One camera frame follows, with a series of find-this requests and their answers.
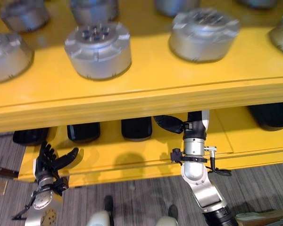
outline robotic arm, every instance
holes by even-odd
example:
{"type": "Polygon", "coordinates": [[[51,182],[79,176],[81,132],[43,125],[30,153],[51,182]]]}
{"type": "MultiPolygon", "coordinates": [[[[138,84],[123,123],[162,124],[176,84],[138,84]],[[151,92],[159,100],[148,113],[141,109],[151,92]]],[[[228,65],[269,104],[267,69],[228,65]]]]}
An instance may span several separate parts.
{"type": "Polygon", "coordinates": [[[25,220],[25,226],[57,225],[57,210],[62,205],[62,192],[68,189],[66,178],[60,178],[58,170],[70,164],[77,156],[79,149],[56,159],[54,149],[44,142],[35,163],[35,177],[38,188],[25,208],[13,216],[13,220],[25,220]]]}
{"type": "Polygon", "coordinates": [[[216,147],[204,146],[208,129],[209,111],[188,113],[188,121],[160,115],[154,117],[156,123],[171,132],[183,134],[184,151],[173,149],[171,160],[182,165],[181,175],[192,189],[192,194],[202,210],[209,226],[238,226],[236,220],[227,207],[224,197],[217,187],[209,180],[207,167],[204,163],[204,152],[210,152],[211,172],[230,176],[229,170],[215,168],[216,147]]]}

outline black cable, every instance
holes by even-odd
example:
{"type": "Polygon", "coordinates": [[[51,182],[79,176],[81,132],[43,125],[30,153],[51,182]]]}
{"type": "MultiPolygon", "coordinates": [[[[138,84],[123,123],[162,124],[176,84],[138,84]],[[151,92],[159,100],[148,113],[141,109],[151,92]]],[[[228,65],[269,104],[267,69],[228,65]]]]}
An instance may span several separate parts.
{"type": "Polygon", "coordinates": [[[29,208],[33,205],[33,202],[34,202],[36,196],[38,194],[42,193],[42,192],[46,192],[46,191],[49,191],[49,190],[51,190],[51,187],[50,186],[46,186],[44,188],[41,188],[41,190],[39,190],[39,191],[34,191],[32,197],[31,197],[31,199],[29,201],[29,203],[24,206],[23,210],[21,210],[16,215],[14,215],[12,217],[12,220],[26,220],[26,218],[23,218],[22,215],[25,214],[29,210],[29,208]]]}
{"type": "Polygon", "coordinates": [[[230,177],[232,175],[232,171],[228,170],[228,169],[219,169],[216,168],[215,170],[212,170],[211,167],[206,166],[207,169],[211,170],[208,173],[217,173],[221,176],[225,176],[225,177],[230,177]]]}

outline yellow table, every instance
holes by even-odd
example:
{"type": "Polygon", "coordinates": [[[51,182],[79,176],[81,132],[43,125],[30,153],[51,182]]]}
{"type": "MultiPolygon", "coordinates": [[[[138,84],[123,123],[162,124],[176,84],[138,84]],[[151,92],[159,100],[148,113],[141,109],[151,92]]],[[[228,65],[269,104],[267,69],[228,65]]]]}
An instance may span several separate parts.
{"type": "MultiPolygon", "coordinates": [[[[242,25],[226,57],[207,64],[170,52],[172,19],[158,15],[153,0],[120,0],[133,63],[108,81],[87,80],[71,66],[63,42],[76,25],[66,2],[46,2],[50,22],[22,34],[35,49],[34,62],[0,84],[0,132],[283,101],[283,53],[267,36],[283,15],[283,0],[263,11],[233,0],[201,1],[242,25]]],[[[0,32],[8,32],[1,20],[0,32]]]]}

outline yellow shelf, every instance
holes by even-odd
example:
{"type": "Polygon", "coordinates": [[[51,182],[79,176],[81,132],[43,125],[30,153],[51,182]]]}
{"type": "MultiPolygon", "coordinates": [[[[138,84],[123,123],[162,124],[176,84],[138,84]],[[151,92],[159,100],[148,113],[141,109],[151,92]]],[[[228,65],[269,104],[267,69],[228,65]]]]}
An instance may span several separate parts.
{"type": "MultiPolygon", "coordinates": [[[[175,116],[185,120],[187,114],[175,116]]],[[[170,162],[170,152],[176,147],[183,148],[182,135],[165,131],[155,122],[152,125],[151,139],[130,142],[121,135],[120,121],[101,123],[100,138],[78,145],[77,159],[59,174],[70,175],[71,186],[179,175],[178,166],[170,162]]],[[[76,146],[68,140],[65,126],[51,129],[48,141],[59,156],[76,146]]],[[[238,169],[283,162],[283,129],[262,130],[245,107],[212,110],[206,145],[217,146],[219,168],[238,169]]],[[[39,147],[26,148],[18,179],[34,180],[32,159],[38,154],[39,147]]]]}
{"type": "MultiPolygon", "coordinates": [[[[264,166],[283,163],[283,150],[278,152],[264,152],[260,154],[230,156],[218,159],[216,165],[221,169],[240,169],[246,167],[264,166]]],[[[71,175],[69,186],[86,186],[127,180],[138,180],[180,175],[179,164],[150,166],[144,168],[119,169],[71,175]]]]}
{"type": "MultiPolygon", "coordinates": [[[[182,120],[187,119],[187,114],[176,114],[182,120]]],[[[132,142],[124,140],[121,134],[121,121],[105,121],[100,123],[101,136],[99,139],[85,144],[75,144],[67,137],[66,126],[51,128],[48,142],[57,150],[58,156],[68,153],[77,146],[79,154],[76,160],[61,169],[63,176],[82,174],[90,171],[117,170],[135,167],[169,164],[172,148],[183,148],[183,135],[177,135],[160,128],[152,122],[153,132],[149,140],[132,142]]],[[[230,153],[231,147],[215,111],[211,113],[211,124],[207,144],[218,144],[219,153],[230,153]]],[[[27,147],[22,160],[19,179],[33,180],[33,161],[39,155],[40,147],[27,147]]]]}
{"type": "MultiPolygon", "coordinates": [[[[133,63],[108,81],[75,72],[63,48],[73,16],[66,1],[47,2],[50,22],[22,34],[36,50],[32,66],[0,84],[0,132],[283,101],[283,53],[267,36],[283,15],[283,0],[263,11],[232,0],[201,2],[241,21],[224,59],[194,64],[175,57],[167,44],[172,19],[158,15],[153,0],[120,0],[133,63]]],[[[0,32],[7,31],[0,20],[0,32]]]]}

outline person's foot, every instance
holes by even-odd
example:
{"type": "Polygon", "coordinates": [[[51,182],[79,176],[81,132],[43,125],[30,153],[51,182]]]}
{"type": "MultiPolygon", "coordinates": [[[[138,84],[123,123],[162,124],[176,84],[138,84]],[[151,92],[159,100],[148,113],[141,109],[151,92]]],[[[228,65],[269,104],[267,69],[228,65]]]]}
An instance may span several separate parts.
{"type": "Polygon", "coordinates": [[[168,216],[178,220],[178,208],[174,204],[169,207],[168,216]]]}
{"type": "Polygon", "coordinates": [[[107,195],[104,198],[104,205],[105,205],[105,211],[108,212],[110,216],[110,226],[114,226],[114,219],[113,219],[113,198],[111,195],[107,195]]]}

